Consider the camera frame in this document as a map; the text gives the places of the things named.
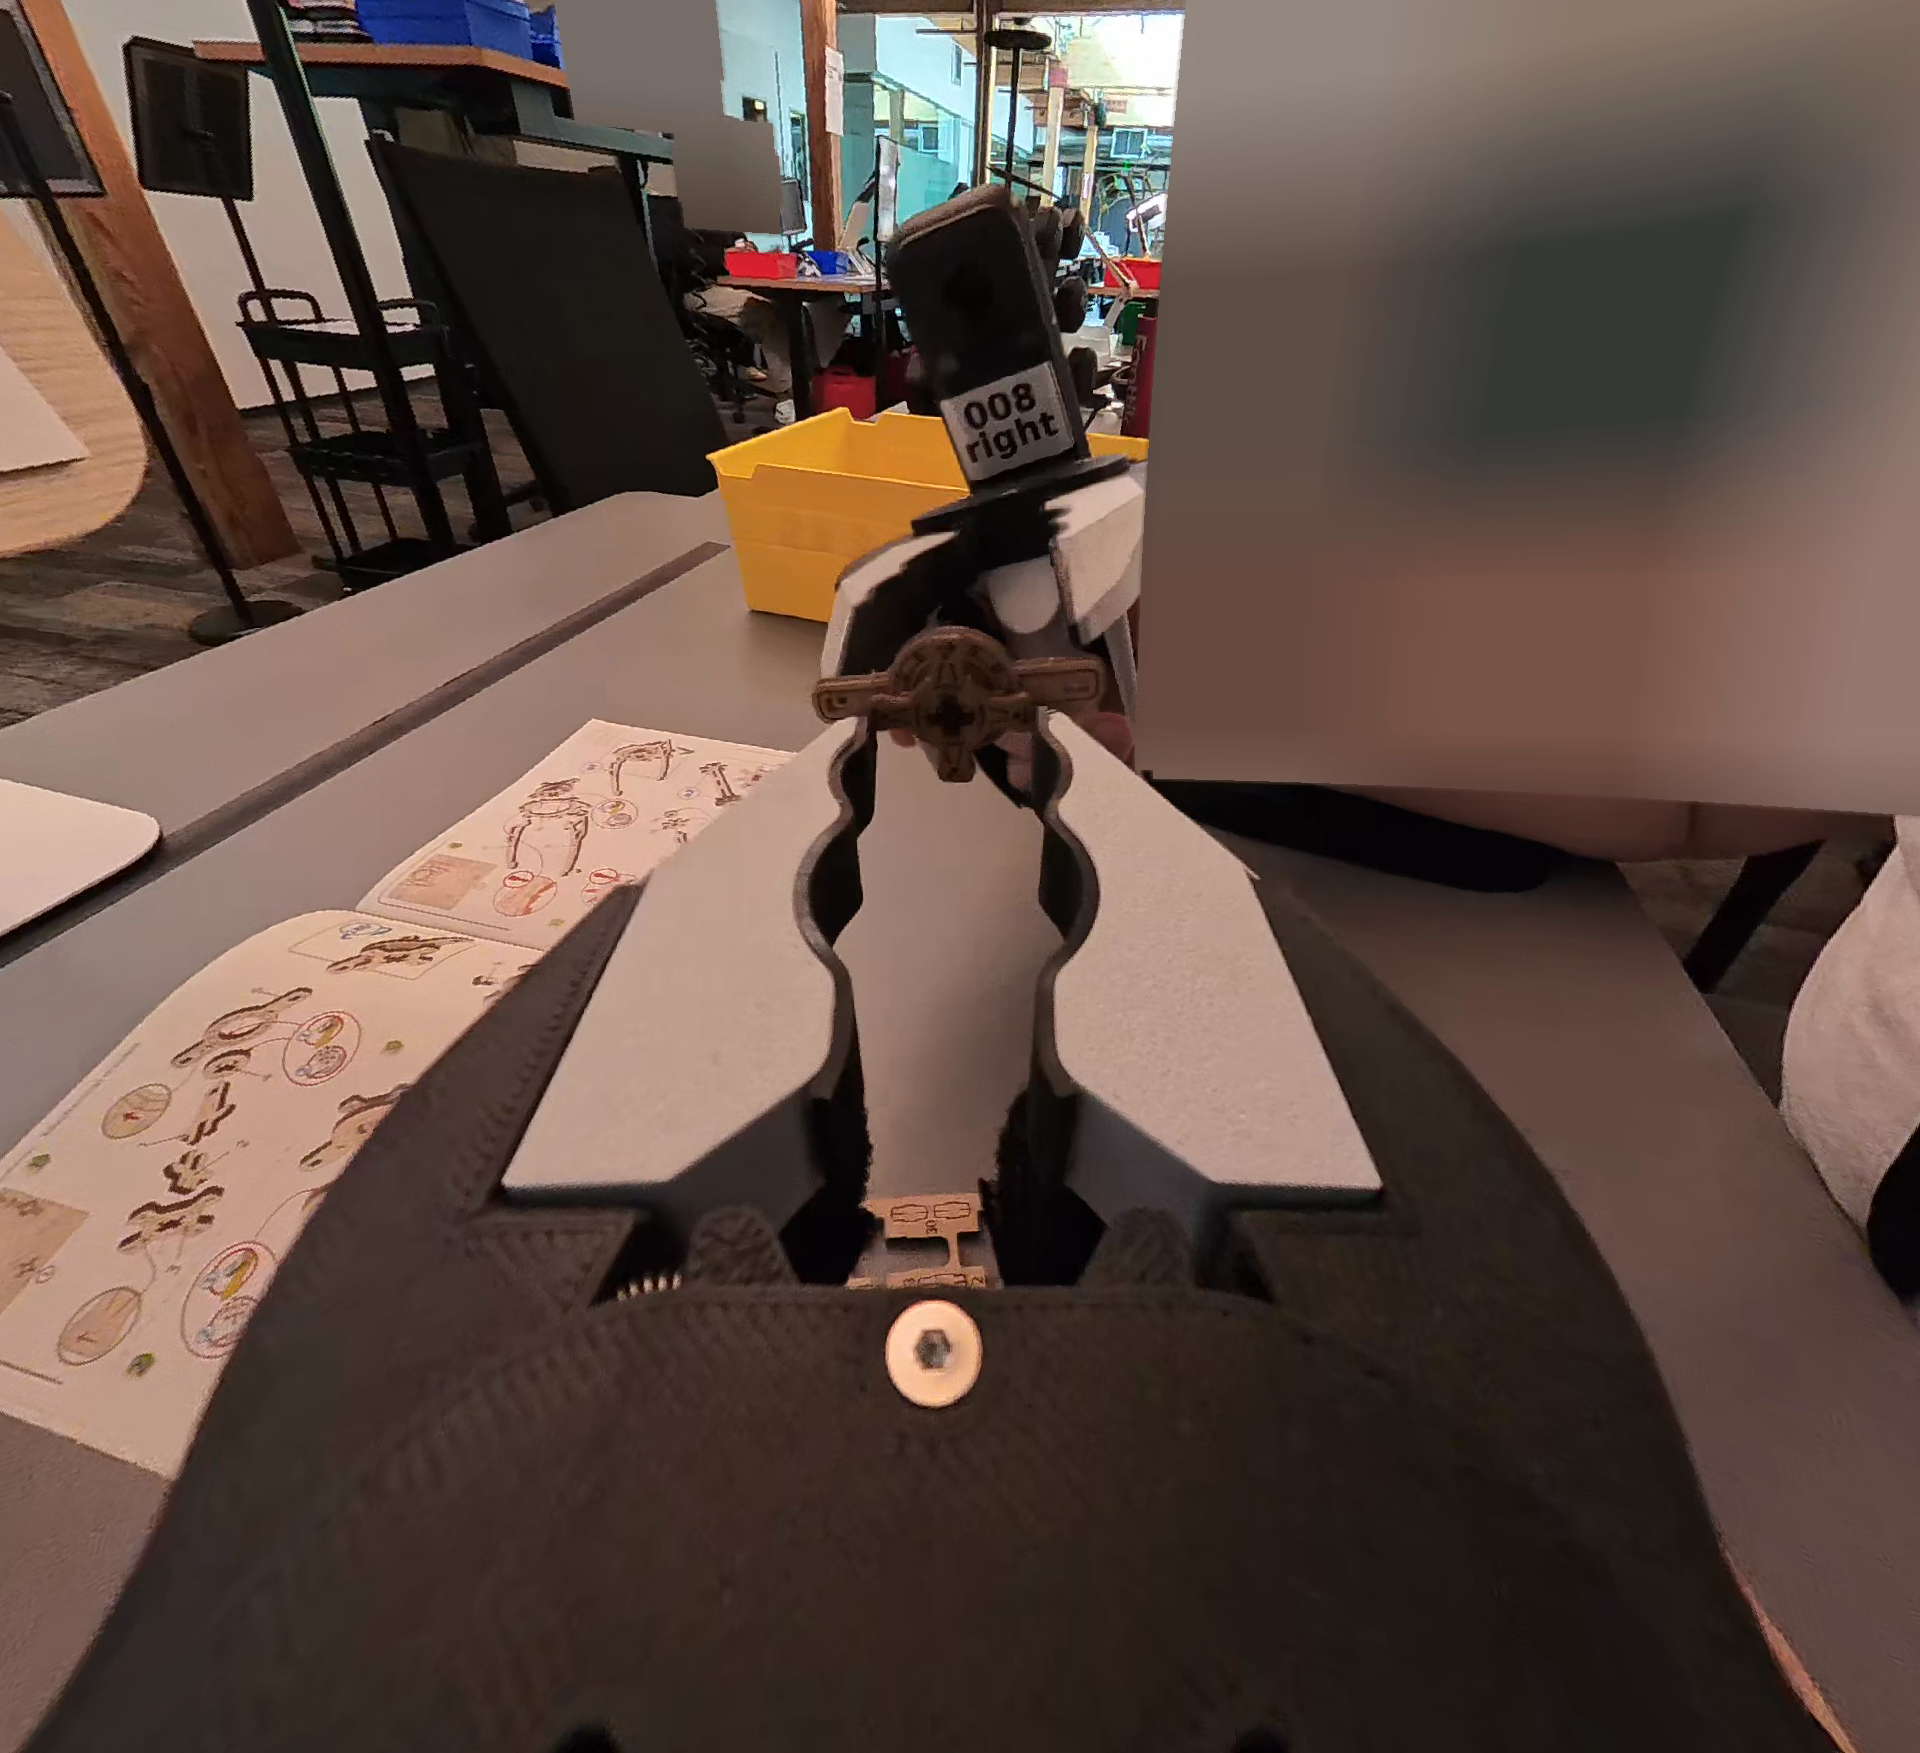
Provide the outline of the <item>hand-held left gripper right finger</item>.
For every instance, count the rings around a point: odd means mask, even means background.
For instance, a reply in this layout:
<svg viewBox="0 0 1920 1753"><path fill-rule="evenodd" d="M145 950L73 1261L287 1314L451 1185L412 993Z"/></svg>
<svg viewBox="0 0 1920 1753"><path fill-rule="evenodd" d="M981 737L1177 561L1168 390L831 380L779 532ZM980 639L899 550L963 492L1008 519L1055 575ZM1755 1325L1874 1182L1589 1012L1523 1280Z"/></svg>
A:
<svg viewBox="0 0 1920 1753"><path fill-rule="evenodd" d="M1036 1074L1072 1126L1067 1185L1102 1221L1149 1208L1369 1207L1382 1182L1256 878L1067 716L1034 780L1065 937Z"/></svg>

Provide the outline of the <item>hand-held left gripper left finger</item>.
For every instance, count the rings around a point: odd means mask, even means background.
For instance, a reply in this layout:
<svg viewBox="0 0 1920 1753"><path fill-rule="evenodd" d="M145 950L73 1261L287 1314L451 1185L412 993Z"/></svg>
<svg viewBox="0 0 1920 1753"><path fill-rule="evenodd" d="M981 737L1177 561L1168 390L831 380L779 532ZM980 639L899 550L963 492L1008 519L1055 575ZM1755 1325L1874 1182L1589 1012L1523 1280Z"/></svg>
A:
<svg viewBox="0 0 1920 1753"><path fill-rule="evenodd" d="M669 1221L789 1221L869 1171L850 977L874 745L842 717L668 857L600 969L517 1151L511 1196L625 1194Z"/></svg>

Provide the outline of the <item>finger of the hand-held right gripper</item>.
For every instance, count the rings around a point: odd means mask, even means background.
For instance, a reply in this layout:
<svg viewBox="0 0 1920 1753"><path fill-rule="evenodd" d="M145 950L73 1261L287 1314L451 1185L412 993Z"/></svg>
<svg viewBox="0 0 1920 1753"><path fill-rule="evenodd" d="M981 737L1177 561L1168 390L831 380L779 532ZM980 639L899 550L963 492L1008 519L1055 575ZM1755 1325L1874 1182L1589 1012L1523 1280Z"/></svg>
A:
<svg viewBox="0 0 1920 1753"><path fill-rule="evenodd" d="M962 730L962 631L937 620L960 576L956 532L911 535L846 569L822 647L820 719Z"/></svg>
<svg viewBox="0 0 1920 1753"><path fill-rule="evenodd" d="M1116 693L1135 695L1141 536L1141 489L1072 489L1051 499L1040 553L990 569L999 644L1021 661L1095 654L1106 660Z"/></svg>

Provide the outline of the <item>laser-cut wooden parts sheet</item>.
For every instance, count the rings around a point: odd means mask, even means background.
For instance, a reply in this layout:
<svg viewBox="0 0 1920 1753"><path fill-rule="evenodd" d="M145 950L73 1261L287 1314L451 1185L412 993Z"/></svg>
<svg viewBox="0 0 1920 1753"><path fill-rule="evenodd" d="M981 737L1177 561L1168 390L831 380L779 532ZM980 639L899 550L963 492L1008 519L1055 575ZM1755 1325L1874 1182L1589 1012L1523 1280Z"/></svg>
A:
<svg viewBox="0 0 1920 1753"><path fill-rule="evenodd" d="M870 1227L846 1287L930 1290L999 1284L978 1192L874 1196L863 1199L860 1208Z"/></svg>

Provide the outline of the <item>rack of black dumbbells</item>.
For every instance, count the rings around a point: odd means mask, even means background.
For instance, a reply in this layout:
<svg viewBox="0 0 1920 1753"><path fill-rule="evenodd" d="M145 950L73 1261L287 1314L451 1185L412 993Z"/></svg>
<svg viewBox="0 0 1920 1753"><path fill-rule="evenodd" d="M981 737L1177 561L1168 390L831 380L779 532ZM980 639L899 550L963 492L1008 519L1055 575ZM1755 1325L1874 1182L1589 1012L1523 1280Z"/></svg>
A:
<svg viewBox="0 0 1920 1753"><path fill-rule="evenodd" d="M1082 276L1087 219L1076 203L1030 198L1026 223L1051 291L1055 316L1065 337L1081 331L1087 318L1089 288Z"/></svg>

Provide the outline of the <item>yellow plastic bin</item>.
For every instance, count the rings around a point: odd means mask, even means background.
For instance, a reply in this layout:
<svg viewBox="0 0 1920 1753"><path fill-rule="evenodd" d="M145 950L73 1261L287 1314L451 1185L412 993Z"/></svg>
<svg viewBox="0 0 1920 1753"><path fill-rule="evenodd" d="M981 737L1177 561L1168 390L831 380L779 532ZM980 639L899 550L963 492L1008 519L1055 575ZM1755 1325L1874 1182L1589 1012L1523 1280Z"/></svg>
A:
<svg viewBox="0 0 1920 1753"><path fill-rule="evenodd" d="M815 620L829 620L836 581L854 558L956 501L971 469L937 417L858 421L845 410L735 444L710 461L746 604ZM1143 492L1143 484L1135 469L1097 489Z"/></svg>

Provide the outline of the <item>black mesh wrist rest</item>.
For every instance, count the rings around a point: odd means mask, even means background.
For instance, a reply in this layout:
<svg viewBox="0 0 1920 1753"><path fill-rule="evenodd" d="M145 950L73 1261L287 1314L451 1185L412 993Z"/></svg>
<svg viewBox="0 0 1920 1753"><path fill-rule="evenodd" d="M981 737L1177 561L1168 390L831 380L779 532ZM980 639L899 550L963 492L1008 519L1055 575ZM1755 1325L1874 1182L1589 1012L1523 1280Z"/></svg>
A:
<svg viewBox="0 0 1920 1753"><path fill-rule="evenodd" d="M1153 780L1190 818L1235 837L1457 891L1523 893L1578 864L1544 843L1321 784Z"/></svg>

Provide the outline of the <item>thin wooden column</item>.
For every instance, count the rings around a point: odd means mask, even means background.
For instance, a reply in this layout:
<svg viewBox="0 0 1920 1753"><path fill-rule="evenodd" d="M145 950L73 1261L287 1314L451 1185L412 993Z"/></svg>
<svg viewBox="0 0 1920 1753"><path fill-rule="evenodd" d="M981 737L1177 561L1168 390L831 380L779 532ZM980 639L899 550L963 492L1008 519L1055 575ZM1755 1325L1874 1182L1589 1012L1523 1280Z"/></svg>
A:
<svg viewBox="0 0 1920 1753"><path fill-rule="evenodd" d="M842 203L841 136L831 124L833 112L829 108L833 95L829 75L836 54L836 0L799 0L799 6L812 241L818 247L834 249L839 245Z"/></svg>

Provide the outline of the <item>black divider panel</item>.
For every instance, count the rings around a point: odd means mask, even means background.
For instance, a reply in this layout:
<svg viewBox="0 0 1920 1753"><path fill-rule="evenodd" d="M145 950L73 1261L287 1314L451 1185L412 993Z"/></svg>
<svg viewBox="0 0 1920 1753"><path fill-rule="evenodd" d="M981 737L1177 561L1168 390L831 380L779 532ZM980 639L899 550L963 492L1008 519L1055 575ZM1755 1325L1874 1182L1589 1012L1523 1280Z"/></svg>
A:
<svg viewBox="0 0 1920 1753"><path fill-rule="evenodd" d="M726 429L614 173L368 156L553 510L715 489Z"/></svg>

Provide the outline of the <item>illustrated instruction booklet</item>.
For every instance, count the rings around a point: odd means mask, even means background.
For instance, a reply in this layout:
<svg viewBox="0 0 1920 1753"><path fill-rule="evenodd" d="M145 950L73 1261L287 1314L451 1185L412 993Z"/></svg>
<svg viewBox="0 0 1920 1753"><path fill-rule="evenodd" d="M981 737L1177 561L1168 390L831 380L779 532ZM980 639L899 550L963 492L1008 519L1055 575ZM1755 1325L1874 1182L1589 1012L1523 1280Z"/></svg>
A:
<svg viewBox="0 0 1920 1753"><path fill-rule="evenodd" d="M587 722L355 910L195 973L4 1158L4 1412L171 1478L310 1213L423 1068L786 761Z"/></svg>

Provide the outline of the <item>wood-topped desk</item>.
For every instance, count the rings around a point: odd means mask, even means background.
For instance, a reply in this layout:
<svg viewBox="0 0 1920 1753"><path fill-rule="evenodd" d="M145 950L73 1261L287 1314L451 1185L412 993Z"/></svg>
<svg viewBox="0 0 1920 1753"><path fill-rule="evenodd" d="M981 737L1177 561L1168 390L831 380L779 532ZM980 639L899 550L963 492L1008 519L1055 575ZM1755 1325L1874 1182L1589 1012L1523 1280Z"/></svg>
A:
<svg viewBox="0 0 1920 1753"><path fill-rule="evenodd" d="M353 101L371 131L396 132L396 112L443 110L471 132L508 134L584 152L671 164L669 136L595 127L571 112L561 69L469 45L299 42L317 98Z"/></svg>

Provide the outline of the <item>blue plastic bin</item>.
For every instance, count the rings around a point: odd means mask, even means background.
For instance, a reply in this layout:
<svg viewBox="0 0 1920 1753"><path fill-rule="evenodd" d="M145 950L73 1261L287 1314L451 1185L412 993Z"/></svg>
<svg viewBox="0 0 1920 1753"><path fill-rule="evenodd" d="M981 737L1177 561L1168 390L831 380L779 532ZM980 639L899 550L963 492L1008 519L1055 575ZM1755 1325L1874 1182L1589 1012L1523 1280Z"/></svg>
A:
<svg viewBox="0 0 1920 1753"><path fill-rule="evenodd" d="M353 0L376 45L474 47L534 60L533 15L522 0Z"/></svg>

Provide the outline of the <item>white stand base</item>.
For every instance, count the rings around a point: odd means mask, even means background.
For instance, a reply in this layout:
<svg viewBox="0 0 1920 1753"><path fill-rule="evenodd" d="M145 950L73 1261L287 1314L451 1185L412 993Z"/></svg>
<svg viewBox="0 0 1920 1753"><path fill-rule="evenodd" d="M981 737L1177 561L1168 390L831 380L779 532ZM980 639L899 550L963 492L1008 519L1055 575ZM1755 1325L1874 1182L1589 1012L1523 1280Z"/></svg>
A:
<svg viewBox="0 0 1920 1753"><path fill-rule="evenodd" d="M1 780L1 934L117 878L158 841L153 814Z"/></svg>

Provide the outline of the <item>black metal pole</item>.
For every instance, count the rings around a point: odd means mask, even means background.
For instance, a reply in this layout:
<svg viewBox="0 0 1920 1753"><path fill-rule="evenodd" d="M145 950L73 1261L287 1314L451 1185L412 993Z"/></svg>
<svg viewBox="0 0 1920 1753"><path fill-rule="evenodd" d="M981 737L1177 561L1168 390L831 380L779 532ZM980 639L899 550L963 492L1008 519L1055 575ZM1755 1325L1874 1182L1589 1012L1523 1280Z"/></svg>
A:
<svg viewBox="0 0 1920 1753"><path fill-rule="evenodd" d="M388 343L385 313L376 303L371 271L342 192L331 144L314 110L295 38L277 0L246 0L261 60L300 161L303 180L323 223L336 274L342 283L357 337L366 351L385 413L385 464L406 473L420 510L428 544L437 558L458 550L440 481L428 464L414 402Z"/></svg>

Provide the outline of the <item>thick wooden post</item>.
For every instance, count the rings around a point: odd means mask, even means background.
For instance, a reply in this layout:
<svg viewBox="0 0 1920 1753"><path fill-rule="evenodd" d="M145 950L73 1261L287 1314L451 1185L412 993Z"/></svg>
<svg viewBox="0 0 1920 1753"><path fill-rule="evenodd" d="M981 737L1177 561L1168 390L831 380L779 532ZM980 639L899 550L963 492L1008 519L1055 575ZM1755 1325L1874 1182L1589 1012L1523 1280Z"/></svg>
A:
<svg viewBox="0 0 1920 1753"><path fill-rule="evenodd" d="M192 492L242 569L291 557L299 539L248 439L179 271L153 218L64 0L22 0L94 157L105 196L68 209L78 247L130 364L154 395Z"/></svg>

